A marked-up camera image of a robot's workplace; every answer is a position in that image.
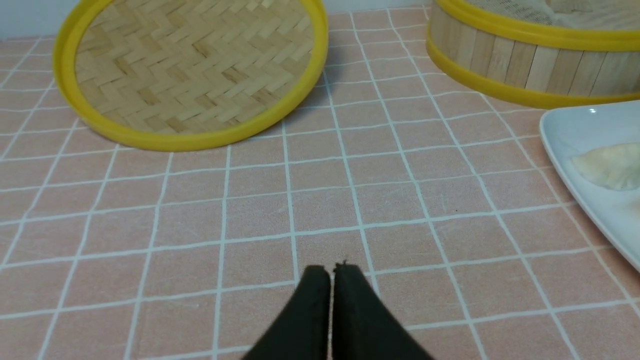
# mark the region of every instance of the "wooden slat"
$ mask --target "wooden slat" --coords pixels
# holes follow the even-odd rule
[[[607,53],[591,89],[591,96],[613,94],[628,58],[629,53]]]
[[[589,96],[607,53],[585,51],[569,89],[571,96]]]
[[[493,34],[478,31],[474,44],[474,55],[471,60],[471,71],[476,74],[486,76],[493,53],[493,44],[496,36]]]
[[[445,26],[445,13],[442,9],[434,4],[431,7],[431,17],[429,18],[429,26],[431,29],[431,41],[438,49],[442,47],[442,35]]]
[[[471,60],[474,56],[476,48],[476,34],[478,30],[469,25],[462,24],[460,29],[460,43],[458,44],[458,52],[456,63],[465,69],[471,69]]]
[[[502,37],[495,38],[486,77],[501,83],[504,82],[507,77],[507,69],[509,69],[509,61],[511,60],[514,44],[515,41],[513,40]]]
[[[513,45],[509,69],[507,69],[507,76],[504,80],[505,84],[523,88],[527,84],[529,70],[535,54],[535,45],[516,42]]]
[[[551,79],[547,87],[550,94],[567,95],[578,71],[582,51],[562,49],[558,53],[556,64],[551,72]]]
[[[458,56],[458,42],[460,41],[460,32],[462,31],[462,23],[452,17],[449,17],[449,22],[446,27],[446,43],[444,48],[445,54],[449,56],[449,59],[455,59]]]
[[[531,62],[526,89],[545,92],[551,80],[559,50],[555,47],[538,46]]]
[[[640,51],[630,53],[626,64],[623,66],[618,82],[613,89],[613,94],[629,94],[634,91],[634,86],[640,78]]]

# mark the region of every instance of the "yellow plastic ring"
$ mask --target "yellow plastic ring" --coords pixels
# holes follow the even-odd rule
[[[484,78],[450,60],[433,44],[433,41],[431,40],[431,32],[428,30],[427,53],[431,57],[431,61],[433,61],[440,70],[444,71],[453,80],[456,80],[462,85],[496,99],[521,104],[523,106],[530,106],[532,108],[554,109],[565,106],[608,104],[610,102],[640,99],[640,93],[603,97],[567,96],[548,94],[505,85],[504,83]]]
[[[271,127],[295,109],[322,74],[328,52],[329,25],[321,0],[299,0],[314,27],[314,47],[307,69],[294,88],[272,108],[234,127],[195,135],[160,135],[133,130],[107,119],[84,98],[76,80],[76,52],[84,32],[113,0],[82,0],[63,23],[53,51],[53,73],[69,105],[96,133],[113,141],[153,151],[197,151],[244,140]]]
[[[599,31],[533,24],[480,9],[466,0],[435,0],[442,10],[473,28],[529,44],[578,51],[640,51],[640,30]]]

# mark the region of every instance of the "bamboo steamer basket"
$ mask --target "bamboo steamer basket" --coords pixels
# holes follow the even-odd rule
[[[636,0],[434,0],[427,50],[460,83],[537,108],[640,99]]]
[[[195,151],[284,118],[327,50],[321,0],[82,0],[58,34],[54,76],[106,138]]]

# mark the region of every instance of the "white grid line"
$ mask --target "white grid line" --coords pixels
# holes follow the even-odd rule
[[[389,12],[388,9],[387,9],[387,16],[389,18],[389,23],[391,23],[391,26],[393,28],[394,27],[393,20],[391,18],[391,13]],[[396,36],[398,36],[398,38],[401,38],[400,34],[397,32],[397,30],[395,28],[394,28],[394,32],[396,33]],[[411,53],[409,52],[409,49],[407,49],[407,47],[405,46],[404,42],[401,42],[401,44],[402,44],[402,47],[403,47],[404,51],[410,57]],[[410,61],[411,61],[412,65],[413,65],[413,68],[417,72],[420,72],[420,69],[418,68],[418,65],[415,63],[415,60],[410,57]],[[424,78],[422,76],[420,77],[420,80],[422,81],[422,84],[424,85],[424,88],[426,89],[426,92],[429,95],[429,97],[431,99],[431,102],[433,103],[433,106],[436,109],[436,111],[438,112],[440,118],[443,118],[442,112],[440,111],[440,108],[438,107],[438,105],[435,102],[433,96],[431,95],[431,92],[429,91],[429,88],[427,87],[427,84],[426,84],[426,82],[425,82],[425,80],[424,80]],[[383,102],[383,106],[385,108],[385,112],[387,113],[387,118],[389,119],[389,124],[392,125],[392,121],[390,119],[390,115],[388,114],[387,107],[386,107],[386,105],[384,105],[384,102]],[[447,126],[447,130],[449,130],[449,136],[453,139],[453,142],[456,145],[456,147],[458,148],[458,150],[460,152],[462,152],[460,144],[458,143],[457,139],[455,138],[453,131],[451,131],[451,129],[448,126]],[[398,141],[398,146],[400,146],[397,134],[395,134],[395,136],[396,136],[396,140]],[[410,172],[411,178],[415,179],[413,177],[413,174],[411,173],[409,162],[406,160],[406,156],[405,155],[403,155],[403,161],[404,161],[405,167]],[[484,347],[482,345],[482,341],[480,340],[480,336],[477,333],[475,325],[470,322],[471,314],[469,313],[467,303],[465,302],[465,298],[464,298],[464,296],[462,294],[462,291],[460,289],[460,285],[458,284],[458,281],[456,279],[456,276],[453,273],[453,270],[452,270],[451,266],[448,266],[449,265],[449,258],[447,257],[447,253],[444,250],[444,247],[442,246],[442,242],[440,241],[440,237],[438,235],[438,232],[436,231],[436,229],[435,229],[435,227],[433,225],[433,221],[431,221],[431,219],[430,219],[429,211],[427,209],[426,203],[424,202],[424,199],[423,199],[423,196],[422,196],[422,190],[420,189],[420,185],[419,185],[418,182],[414,182],[414,183],[415,183],[416,192],[418,193],[418,198],[420,199],[420,205],[422,206],[422,210],[424,212],[424,216],[429,220],[428,221],[428,225],[429,225],[429,230],[431,231],[431,235],[432,235],[432,237],[433,237],[433,239],[434,239],[434,241],[436,243],[436,246],[438,247],[438,251],[440,252],[440,256],[442,257],[442,261],[447,265],[445,269],[447,271],[447,275],[449,276],[449,280],[451,281],[451,284],[453,285],[453,288],[454,288],[454,290],[456,292],[456,297],[458,298],[458,302],[460,303],[460,308],[462,310],[462,313],[463,313],[463,315],[465,317],[466,322],[468,323],[469,329],[471,330],[471,334],[472,334],[472,336],[474,338],[476,346],[478,347],[478,351],[480,353],[481,358],[483,360],[486,360],[487,356],[486,356],[486,352],[484,351]]]
[[[370,127],[369,129],[375,128],[375,127],[387,127],[389,126],[389,124],[382,124],[380,126],[374,126],[374,127]],[[336,129],[331,129],[329,131],[323,131],[323,132],[335,132],[337,131]],[[492,145],[492,144],[496,144],[496,143],[503,143],[503,142],[510,142],[516,139],[527,139],[527,138],[538,138],[539,136],[537,135],[531,135],[531,136],[520,136],[518,138],[503,138],[503,139],[499,139],[499,140],[490,140],[490,141],[484,141],[484,142],[474,142],[474,143],[467,143],[464,145],[461,145],[461,147],[472,147],[472,146],[478,146],[478,145]],[[412,153],[412,152],[420,152],[420,151],[427,151],[427,150],[433,150],[433,149],[457,149],[458,147],[455,145],[435,145],[435,146],[427,146],[427,147],[416,147],[413,149],[407,149],[404,151],[387,151],[387,152],[376,152],[376,153],[372,153],[372,154],[355,154],[355,155],[347,155],[347,159],[357,159],[357,158],[369,158],[369,157],[375,157],[375,156],[384,156],[384,155],[398,155],[398,154],[402,154],[402,153]],[[45,159],[52,159],[55,157],[46,157],[46,158],[37,158],[37,159],[29,159],[29,160],[45,160]],[[289,161],[287,160],[287,162],[282,162],[282,163],[266,163],[266,164],[256,164],[256,165],[243,165],[243,166],[237,166],[237,167],[232,167],[230,168],[231,170],[241,170],[241,169],[247,169],[247,168],[260,168],[260,167],[284,167],[287,166],[288,164],[306,164],[306,163],[318,163],[318,162],[322,162],[322,161],[328,161],[328,160],[341,160],[342,157],[341,156],[330,156],[328,158],[319,158],[319,159],[309,159],[309,160],[297,160],[297,161]],[[10,159],[10,160],[5,160],[5,161],[25,161],[25,159]],[[523,169],[518,169],[518,170],[512,170],[512,171],[526,171],[526,170],[530,170],[533,168],[523,168]],[[204,172],[221,172],[223,171],[222,168],[212,168],[212,169],[195,169],[195,170],[185,170],[185,171],[179,171],[179,172],[171,172],[169,173],[169,176],[180,176],[180,175],[186,175],[186,174],[197,174],[197,173],[204,173]],[[123,177],[113,177],[113,178],[109,178],[106,181],[108,183],[115,183],[118,181],[126,181],[126,180],[142,180],[142,179],[153,179],[155,177],[160,177],[162,176],[162,173],[158,173],[158,174],[150,174],[150,175],[140,175],[140,176],[123,176]],[[48,188],[59,188],[59,187],[65,187],[65,186],[75,186],[75,185],[84,185],[84,184],[95,184],[95,183],[101,183],[101,180],[85,180],[85,181],[74,181],[71,183],[54,183],[54,184],[47,184],[46,187]],[[16,191],[24,191],[24,190],[32,190],[35,188],[39,188],[40,186],[25,186],[25,187],[21,187],[21,188],[5,188],[2,189],[0,188],[0,193],[2,192],[16,192]]]
[[[338,133],[338,143],[340,144],[340,153],[342,154],[342,163],[344,165],[344,170],[347,175],[347,181],[349,183],[349,188],[351,189],[351,201],[353,201],[353,207],[355,210],[356,221],[358,223],[358,230],[360,231],[360,241],[362,242],[362,248],[364,249],[365,259],[367,260],[368,270],[373,271],[373,259],[371,257],[371,251],[369,250],[369,243],[367,242],[367,234],[364,231],[364,222],[362,221],[362,213],[360,212],[360,204],[358,202],[358,193],[356,192],[356,186],[353,181],[353,176],[351,176],[351,169],[349,167],[349,161],[347,160],[347,152],[344,147],[344,142],[342,141],[342,133],[338,126],[338,116],[335,114],[335,107],[333,106],[333,95],[331,94],[331,89],[328,85],[326,72],[323,71],[324,82],[327,84],[326,86],[326,94],[329,100],[329,105],[331,106],[331,116],[333,117],[333,123],[337,129]],[[348,260],[349,254],[345,254],[347,257],[344,261]],[[373,291],[379,296],[380,295],[380,287],[378,286],[378,278],[375,275],[371,275],[371,287]]]
[[[289,166],[289,146],[287,144],[287,128],[285,122],[282,125],[282,152],[284,153],[285,181],[287,183],[287,207],[289,210],[289,231],[291,235],[291,261],[293,264],[293,280],[296,286],[300,282],[300,270],[298,268],[298,243],[296,241],[296,224],[293,219],[293,191],[291,190],[291,168]]]
[[[520,171],[521,170],[507,171],[507,172],[493,173],[493,174],[508,174],[510,172],[520,172]],[[445,178],[445,179],[420,180],[418,182],[419,183],[428,183],[430,181],[445,181],[445,180],[450,180],[450,179],[465,179],[465,178],[468,178],[468,177],[473,177],[473,175],[459,176],[459,177],[448,177],[448,178]],[[411,181],[397,181],[397,182],[387,182],[387,183],[360,184],[360,185],[355,185],[355,187],[359,188],[359,187],[365,187],[365,186],[388,185],[388,184],[405,184],[405,183],[411,183]],[[314,192],[314,191],[333,190],[333,189],[346,189],[346,188],[350,188],[350,187],[349,186],[331,186],[331,187],[326,187],[326,188],[314,188],[314,189],[309,189],[309,190],[293,190],[292,192],[293,193],[302,193],[302,192]],[[283,194],[285,194],[285,192],[264,193],[264,194],[259,194],[259,195],[247,195],[247,196],[241,196],[241,197],[229,197],[229,199],[247,199],[249,197],[263,197],[263,196],[283,195]],[[191,200],[191,201],[186,201],[186,202],[173,202],[173,203],[163,204],[162,206],[163,207],[164,206],[180,206],[180,205],[200,204],[200,203],[203,203],[203,202],[214,202],[214,201],[221,201],[221,199],[206,199],[206,200]],[[567,205],[567,206],[571,206],[571,205],[576,204],[576,202],[575,201],[570,201],[570,202],[566,202],[564,204]],[[552,209],[552,208],[556,208],[556,207],[559,207],[559,206],[560,206],[560,204],[547,204],[547,205],[540,205],[540,206],[529,206],[529,207],[525,207],[525,208],[504,209],[504,210],[500,210],[499,213],[500,214],[510,214],[510,213],[518,213],[518,212],[521,212],[521,211],[534,211],[534,210],[537,210],[537,209]],[[93,211],[91,213],[96,215],[96,214],[108,214],[108,213],[116,213],[116,212],[120,212],[120,211],[143,210],[143,209],[152,209],[152,208],[154,208],[154,205],[140,205],[140,206],[133,206],[133,207],[128,207],[128,208],[114,208],[114,209],[96,210],[96,211]],[[457,219],[457,218],[467,218],[467,217],[480,216],[480,215],[485,215],[485,214],[491,214],[491,213],[486,213],[486,212],[457,213],[455,215],[443,215],[443,216],[431,217],[431,218],[432,219],[451,220],[451,219]],[[83,216],[83,215],[89,215],[89,212],[88,211],[84,211],[84,212],[81,212],[81,213],[69,213],[69,214],[64,214],[64,215],[53,215],[53,216],[49,216],[49,217],[27,218],[25,220],[9,220],[9,221],[6,221],[6,222],[0,222],[0,226],[3,226],[3,225],[15,225],[15,224],[20,224],[21,222],[29,223],[29,222],[61,220],[61,219],[78,217],[78,216]]]
[[[225,162],[225,189],[222,200],[222,221],[220,227],[220,247],[218,249],[218,279],[216,281],[216,289],[223,287],[223,272],[225,271],[225,243],[227,242],[227,199],[229,196],[229,175],[231,173],[231,145],[227,146],[227,160]],[[213,351],[212,360],[218,360],[218,343],[220,341],[220,316],[222,306],[222,294],[220,291],[216,293],[216,304],[213,313],[213,338],[211,339],[211,348]]]
[[[15,66],[9,70],[9,73],[6,75],[6,78],[0,82],[0,89],[4,88],[4,85],[9,81],[9,79],[13,76],[13,74],[18,70],[18,68],[20,68],[22,66],[22,64],[24,63],[25,60],[27,60],[27,58],[29,56],[31,56],[31,53],[33,53],[33,51],[36,49],[36,47],[38,47],[38,44],[40,43],[41,38],[38,38],[38,40],[36,40],[33,43],[33,46],[31,46],[31,48],[27,51],[27,53],[25,55],[22,55],[22,59],[20,59],[20,61],[18,61],[17,64],[15,64]]]
[[[537,210],[544,209],[557,209],[561,208],[560,204],[552,204],[552,205],[544,205],[544,206],[536,206],[533,208],[519,208],[512,210],[504,210],[499,211],[500,214],[513,214],[513,213],[526,213]],[[456,220],[462,218],[470,218],[470,217],[490,217],[494,216],[494,213],[467,213],[467,214],[456,214],[449,215],[445,217],[431,217],[430,221],[432,222],[443,222],[448,220]],[[412,225],[412,224],[426,224],[428,221],[424,218],[415,219],[415,220],[398,220],[394,222],[384,222],[384,223],[375,223],[375,224],[364,224],[363,228],[366,229],[374,229],[380,227],[393,227],[397,225]],[[282,238],[286,238],[289,236],[308,236],[308,235],[318,235],[318,234],[333,234],[345,231],[355,231],[359,230],[360,227],[357,225],[348,226],[348,227],[335,227],[330,229],[320,229],[313,231],[296,231],[295,233],[282,233],[276,235],[267,235],[267,236],[256,236],[251,238],[235,238],[235,239],[227,239],[225,243],[244,243],[249,241],[268,241],[268,240],[280,240]],[[4,268],[15,268],[21,266],[29,266],[29,265],[39,265],[39,264],[47,264],[47,263],[57,263],[64,261],[73,261],[75,259],[84,260],[84,259],[104,259],[104,258],[112,258],[116,256],[127,256],[134,254],[146,254],[148,252],[159,252],[159,251],[167,251],[167,250],[186,250],[186,249],[197,249],[200,247],[208,247],[211,245],[219,245],[221,242],[219,240],[211,240],[211,241],[201,241],[198,243],[190,243],[187,245],[163,245],[159,247],[154,247],[153,249],[136,249],[136,250],[123,250],[116,252],[102,252],[96,254],[85,254],[79,256],[64,256],[58,258],[50,258],[50,259],[42,259],[42,260],[32,260],[32,261],[22,261],[19,263],[8,263],[4,266]],[[535,256],[536,253],[530,253],[528,255]]]
[[[15,233],[15,236],[13,237],[13,240],[12,240],[11,244],[9,245],[9,247],[8,247],[8,249],[6,251],[6,254],[4,255],[2,263],[0,263],[0,272],[2,271],[4,265],[7,264],[7,261],[9,261],[9,257],[11,256],[11,253],[13,252],[13,250],[14,250],[17,242],[18,242],[18,239],[22,235],[22,232],[24,230],[24,224],[27,222],[26,220],[29,218],[29,214],[31,213],[31,211],[38,204],[38,201],[40,200],[40,196],[42,196],[42,193],[44,192],[44,189],[45,189],[47,183],[49,182],[49,180],[51,179],[51,176],[53,175],[54,169],[55,169],[56,165],[58,164],[58,162],[60,160],[60,154],[62,153],[62,151],[64,149],[64,146],[66,146],[67,142],[71,139],[71,134],[72,133],[73,133],[73,129],[68,130],[68,134],[67,134],[67,137],[65,138],[64,144],[60,147],[60,149],[58,150],[58,155],[56,155],[56,157],[54,158],[53,162],[51,163],[51,165],[49,167],[49,171],[48,171],[44,181],[42,182],[42,185],[35,187],[36,189],[38,189],[38,191],[36,192],[36,195],[33,197],[33,201],[31,202],[31,205],[29,206],[27,211],[24,212],[24,214],[22,215],[22,218],[15,222],[15,224],[19,225],[18,226],[18,231]],[[15,142],[16,137],[17,136],[15,136],[11,140],[11,142],[9,143],[9,146],[7,146],[7,149],[5,150],[5,153],[3,154],[3,156],[11,149],[11,146]]]
[[[491,104],[491,102],[486,98],[486,96],[484,94],[481,94],[482,98],[484,99],[484,101],[489,105],[489,107],[496,113],[496,116],[498,116],[498,118],[500,119],[500,121],[507,127],[509,133],[511,135],[514,135],[514,131],[511,129],[511,127],[509,126],[509,124],[504,120],[504,118],[502,117],[502,115],[500,113],[498,113],[495,109],[495,107]],[[527,153],[527,151],[525,151],[524,146],[522,145],[522,143],[519,141],[519,139],[515,139],[516,144],[518,145],[518,147],[520,148],[520,150],[525,154],[525,157],[527,158],[527,160],[529,161],[529,163],[534,164],[535,162],[531,159],[531,157],[529,156],[529,154]],[[561,202],[560,196],[558,196],[556,189],[553,187],[553,185],[551,184],[551,181],[549,180],[548,176],[546,175],[546,173],[540,169],[538,169],[538,172],[540,173],[540,175],[542,176],[542,178],[545,180],[545,183],[547,184],[547,186],[551,189],[551,192],[554,195],[554,198],[556,199],[556,201]],[[591,239],[589,239],[589,236],[584,232],[582,226],[580,226],[580,224],[578,223],[578,221],[575,219],[575,217],[573,216],[573,214],[571,214],[571,211],[569,211],[568,207],[566,205],[562,205],[561,206],[564,213],[569,217],[569,219],[572,221],[572,223],[576,226],[576,228],[578,229],[578,232],[580,232],[580,235],[582,236],[582,238],[586,241],[587,244],[589,244],[589,246],[594,249],[595,246],[593,245],[593,242],[591,241]],[[600,265],[604,268],[605,272],[607,272],[607,275],[609,275],[609,277],[613,280],[613,282],[616,284],[616,286],[620,289],[620,291],[622,292],[622,294],[625,296],[626,299],[631,299],[631,295],[629,294],[629,292],[627,291],[626,287],[624,285],[622,285],[622,283],[620,282],[620,280],[613,274],[613,272],[611,271],[611,269],[609,268],[609,265],[607,265],[607,263],[604,261],[604,259],[602,259],[602,256],[600,255],[600,253],[596,250],[593,250],[593,254],[595,255],[595,257],[597,258],[598,262],[600,263]],[[638,308],[638,306],[635,303],[631,303],[631,307],[633,308],[634,312],[636,313],[636,315],[640,318],[640,309]]]
[[[429,90],[429,87],[427,86],[427,83],[424,80],[424,78],[422,79],[422,84],[426,88],[427,92],[429,94],[431,94],[431,92]],[[435,99],[432,99],[432,100],[433,100],[433,105],[435,106],[436,110],[442,116],[442,112],[440,111],[440,108],[438,107],[437,102],[435,101]],[[458,144],[458,140],[454,136],[453,130],[451,129],[449,123],[446,120],[444,121],[444,123],[445,123],[445,126],[447,127],[447,130],[449,131],[449,134],[451,135],[451,137],[453,138],[454,142],[456,143],[456,145],[459,145]],[[469,160],[469,158],[467,157],[467,155],[465,154],[465,152],[462,150],[461,147],[459,148],[459,152],[460,152],[460,155],[462,156],[462,158],[465,160],[465,162],[469,166],[469,169],[471,169],[472,173],[475,175],[476,179],[478,180],[478,182],[480,184],[480,187],[482,189],[482,192],[484,194],[484,197],[486,198],[487,202],[489,203],[489,207],[491,207],[492,212],[496,212],[496,217],[498,219],[498,223],[500,224],[500,227],[502,228],[502,230],[505,232],[505,234],[509,238],[509,241],[511,242],[511,244],[514,247],[514,249],[516,250],[516,253],[520,256],[520,260],[521,260],[522,264],[524,265],[527,273],[529,274],[529,277],[532,279],[532,281],[533,281],[538,293],[540,294],[540,297],[542,298],[542,301],[544,302],[545,307],[547,309],[552,309],[553,307],[552,307],[552,305],[551,305],[551,303],[550,303],[550,301],[549,301],[549,299],[547,297],[547,294],[545,293],[544,289],[542,288],[542,285],[538,281],[538,278],[536,277],[536,274],[533,272],[533,269],[531,268],[531,265],[529,264],[528,260],[523,256],[523,252],[520,249],[520,246],[519,246],[518,242],[514,239],[513,235],[511,234],[511,231],[509,230],[507,225],[504,223],[504,220],[502,219],[502,216],[497,213],[498,209],[497,209],[495,203],[493,202],[493,199],[491,198],[491,196],[489,194],[489,191],[486,188],[486,184],[484,183],[483,178],[476,173],[475,167],[473,166],[473,164],[471,163],[471,161]],[[551,314],[551,317],[552,317],[554,323],[556,323],[558,331],[560,332],[560,335],[561,335],[562,339],[564,340],[564,342],[566,343],[566,346],[568,347],[569,351],[571,352],[574,360],[580,360],[580,355],[578,355],[578,352],[576,351],[575,347],[573,346],[573,344],[569,340],[569,335],[567,335],[566,330],[564,329],[564,326],[560,322],[560,319],[558,319],[558,317],[555,314]]]
[[[584,304],[584,305],[576,305],[576,306],[567,306],[567,307],[562,307],[562,308],[557,308],[554,309],[554,313],[565,313],[565,312],[570,312],[570,311],[578,311],[578,310],[585,310],[585,309],[597,309],[599,307],[612,307],[612,306],[618,306],[618,305],[626,305],[629,304],[629,301],[627,300],[614,300],[614,301],[608,301],[608,302],[601,302],[601,303],[592,303],[592,304]],[[532,311],[522,311],[519,313],[509,313],[509,314],[502,314],[502,315],[494,315],[494,316],[487,316],[484,318],[475,318],[472,319],[472,323],[473,324],[478,324],[478,323],[485,323],[485,322],[492,322],[492,321],[497,321],[497,320],[506,320],[506,319],[511,319],[511,318],[520,318],[520,317],[527,317],[527,316],[540,316],[540,315],[549,315],[549,313],[546,310],[532,310]],[[409,326],[405,326],[404,328],[407,331],[415,331],[415,330],[423,330],[423,329],[437,329],[437,328],[441,328],[441,327],[452,327],[452,326],[461,326],[461,325],[467,325],[465,320],[451,320],[451,321],[446,321],[446,322],[437,322],[437,323],[425,323],[425,324],[420,324],[420,325],[409,325]],[[228,347],[228,348],[224,348],[224,349],[220,349],[219,353],[221,354],[229,354],[229,353],[233,353],[233,352],[246,352],[251,350],[251,345],[245,345],[245,346],[235,346],[235,347]],[[165,356],[165,357],[150,357],[150,358],[146,358],[147,360],[182,360],[182,359],[190,359],[193,357],[200,357],[200,356],[209,356],[211,354],[210,351],[203,351],[203,352],[190,352],[188,354],[179,354],[179,355],[172,355],[172,356]]]
[[[62,147],[60,147],[60,152],[64,150],[65,146],[67,145],[67,142],[71,139],[72,133],[73,131],[69,131],[65,144]],[[111,171],[111,167],[113,166],[115,157],[116,157],[116,152],[114,152],[113,155],[111,156],[111,161],[109,162],[109,168],[107,172],[104,174],[105,179],[107,178],[107,176],[109,176],[109,172]],[[98,190],[98,194],[95,200],[93,201],[92,210],[95,209],[96,206],[98,206],[98,203],[100,202],[100,198],[102,197],[102,193],[105,187],[106,187],[106,181],[102,183],[102,185],[100,186],[100,190]],[[42,360],[44,358],[44,355],[47,352],[47,348],[49,347],[49,342],[51,340],[51,336],[53,335],[53,329],[55,328],[56,323],[58,322],[58,317],[60,315],[61,309],[64,307],[65,299],[67,298],[67,292],[69,290],[69,286],[71,285],[71,280],[74,276],[74,273],[76,272],[77,264],[79,262],[78,256],[82,254],[82,250],[86,243],[90,224],[91,224],[91,212],[89,213],[89,215],[86,217],[86,220],[84,221],[84,231],[83,231],[82,240],[80,241],[80,244],[78,245],[78,248],[76,250],[76,256],[71,264],[71,269],[69,269],[69,273],[67,274],[67,280],[65,281],[65,284],[62,287],[62,292],[60,294],[60,298],[58,299],[58,306],[55,312],[53,313],[53,316],[51,317],[51,321],[49,322],[49,328],[47,329],[47,334],[45,335],[45,338],[42,342],[42,347],[40,348],[38,360]]]
[[[111,159],[111,165],[113,165],[113,162],[115,161],[116,153],[117,153],[116,151],[113,153],[113,158]],[[166,192],[166,184],[167,184],[167,179],[169,178],[169,169],[171,168],[172,160],[173,160],[173,153],[170,153],[169,159],[166,164],[166,170],[164,172],[164,179],[163,179],[162,188],[160,191],[160,196],[158,197],[158,201],[154,210],[154,224],[151,232],[151,239],[149,240],[149,244],[148,244],[149,250],[153,249],[154,243],[156,241],[158,224],[160,223],[160,205],[162,204],[162,200],[164,199],[164,193]],[[131,326],[129,327],[127,347],[125,348],[125,355],[124,355],[125,359],[130,359],[131,352],[133,351],[134,339],[137,331],[136,328],[138,327],[138,317],[140,317],[140,307],[141,307],[142,298],[145,292],[145,284],[147,282],[147,275],[149,273],[149,265],[151,263],[152,254],[153,254],[152,251],[147,252],[147,256],[145,258],[145,264],[144,264],[144,267],[142,268],[142,276],[140,277],[140,283],[138,284],[138,294],[136,296],[136,302],[133,307],[133,315],[131,316]]]
[[[608,245],[603,245],[601,247],[596,247],[596,250],[607,250],[607,249],[613,249],[613,246],[608,246]],[[584,253],[584,252],[591,252],[593,249],[591,247],[584,247],[581,249],[572,249],[572,250],[557,250],[557,251],[551,251],[551,252],[539,252],[539,253],[533,253],[533,254],[524,254],[524,256],[527,259],[535,259],[535,258],[542,258],[542,257],[547,257],[547,256],[566,256],[566,255],[572,255],[572,254],[580,254],[580,253]],[[466,265],[480,265],[480,264],[491,264],[491,263],[500,263],[503,261],[512,261],[512,260],[517,260],[520,259],[519,255],[509,255],[509,256],[501,256],[499,258],[487,258],[487,259],[477,259],[477,260],[464,260],[464,261],[454,261],[448,264],[445,263],[439,263],[439,264],[432,264],[432,265],[422,265],[422,266],[411,266],[411,267],[406,267],[406,268],[388,268],[388,269],[383,269],[383,270],[375,270],[375,271],[366,271],[363,272],[365,275],[371,276],[371,275],[387,275],[387,274],[400,274],[400,273],[408,273],[408,272],[418,272],[418,271],[426,271],[426,270],[436,270],[436,269],[446,269],[448,266],[449,267],[457,267],[457,266],[466,266]],[[275,287],[279,287],[279,286],[289,286],[289,285],[293,285],[294,281],[293,280],[289,280],[289,281],[278,281],[278,282],[272,282],[272,283],[267,283],[267,284],[251,284],[251,285],[243,285],[243,286],[233,286],[233,287],[229,287],[229,288],[218,288],[218,289],[211,289],[211,290],[204,290],[204,291],[197,291],[194,293],[181,293],[181,294],[177,294],[177,295],[160,295],[160,296],[153,296],[153,297],[143,297],[141,299],[142,302],[153,302],[153,301],[161,301],[161,300],[177,300],[177,299],[183,299],[185,297],[197,297],[197,296],[202,296],[202,295],[213,295],[213,294],[217,294],[217,293],[227,293],[227,292],[233,292],[233,291],[241,291],[241,290],[255,290],[255,289],[262,289],[262,288],[275,288]],[[618,300],[610,300],[610,301],[615,301],[615,302],[628,302],[628,301],[632,301],[632,302],[637,302],[638,300],[640,300],[639,298],[629,298],[629,299],[618,299]],[[77,310],[90,310],[90,309],[102,309],[105,307],[114,307],[114,306],[122,306],[122,305],[129,305],[129,304],[135,304],[138,301],[137,298],[131,298],[131,299],[127,299],[127,300],[119,300],[119,301],[114,301],[114,302],[102,302],[102,303],[98,303],[98,304],[90,304],[90,305],[80,305],[80,306],[70,306],[70,307],[63,307],[59,310],[59,312],[69,312],[69,311],[77,311]],[[565,308],[573,308],[573,307],[584,307],[586,306],[585,304],[577,304],[577,305],[570,305],[570,306],[564,306],[564,307],[555,307],[552,308],[552,310],[554,309],[565,309]],[[53,314],[56,311],[58,311],[57,309],[42,309],[42,310],[36,310],[36,311],[26,311],[23,313],[10,313],[10,314],[3,314],[0,315],[0,320],[4,320],[4,319],[12,319],[12,318],[22,318],[22,317],[27,317],[27,316],[34,316],[34,315],[43,315],[43,314]],[[548,309],[541,309],[541,310],[536,310],[536,311],[548,311]],[[516,313],[526,313],[528,311],[521,311],[521,312],[516,312]],[[504,316],[504,314],[501,315],[491,315],[489,317],[493,317],[493,316]]]
[[[20,129],[18,130],[18,133],[13,136],[13,138],[11,139],[9,144],[6,146],[6,149],[4,150],[2,155],[0,156],[0,161],[4,160],[5,157],[9,154],[9,152],[11,151],[11,148],[13,147],[13,145],[16,142],[16,140],[18,139],[18,134],[20,132],[22,132],[22,130],[27,126],[27,123],[31,120],[31,118],[33,117],[33,114],[36,112],[36,109],[39,107],[40,104],[42,104],[42,101],[44,101],[44,98],[47,96],[49,91],[51,91],[51,89],[53,89],[53,85],[55,83],[56,83],[56,81],[54,79],[51,79],[51,82],[49,83],[49,88],[42,93],[42,95],[38,99],[38,102],[36,103],[35,107],[28,111],[29,114],[27,115],[27,118],[24,120],[24,122],[20,126]]]

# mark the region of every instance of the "bamboo steamer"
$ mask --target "bamboo steamer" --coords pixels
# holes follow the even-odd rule
[[[526,106],[640,99],[640,2],[435,0],[428,52],[464,85]]]

